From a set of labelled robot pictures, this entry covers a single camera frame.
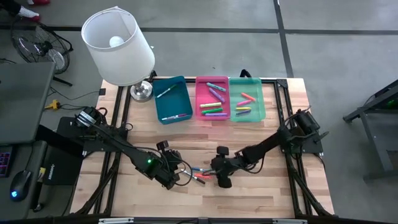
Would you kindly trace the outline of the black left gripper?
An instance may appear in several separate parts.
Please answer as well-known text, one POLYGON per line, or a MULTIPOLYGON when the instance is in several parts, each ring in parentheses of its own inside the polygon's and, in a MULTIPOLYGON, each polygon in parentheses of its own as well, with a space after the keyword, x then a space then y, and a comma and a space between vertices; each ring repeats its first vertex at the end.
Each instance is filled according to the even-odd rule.
POLYGON ((158 142, 156 146, 164 160, 160 170, 160 183, 170 190, 180 180, 178 165, 182 163, 182 157, 178 151, 166 151, 169 148, 167 140, 158 142))

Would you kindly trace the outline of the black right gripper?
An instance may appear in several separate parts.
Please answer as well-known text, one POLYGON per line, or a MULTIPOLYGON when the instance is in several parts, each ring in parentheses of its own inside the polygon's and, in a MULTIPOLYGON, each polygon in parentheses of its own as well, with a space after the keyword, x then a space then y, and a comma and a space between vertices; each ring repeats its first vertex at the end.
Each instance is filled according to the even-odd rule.
POLYGON ((232 175, 237 170, 243 169, 242 157, 227 157, 228 155, 228 147, 218 146, 216 148, 216 156, 211 160, 211 166, 218 167, 218 170, 213 170, 218 181, 218 186, 224 189, 232 187, 229 175, 232 175))

